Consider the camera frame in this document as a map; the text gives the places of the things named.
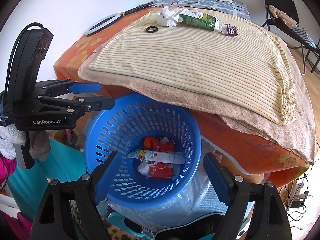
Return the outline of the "white gloved left hand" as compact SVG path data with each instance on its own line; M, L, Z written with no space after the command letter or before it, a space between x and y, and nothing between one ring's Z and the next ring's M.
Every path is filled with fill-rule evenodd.
M30 149L29 153L33 159L40 159L41 161L47 158L47 154L51 150L49 137L54 135L57 130L31 131ZM15 145L25 146L27 143L27 136L25 132L19 131L15 125L1 126L1 154L13 160L17 157Z

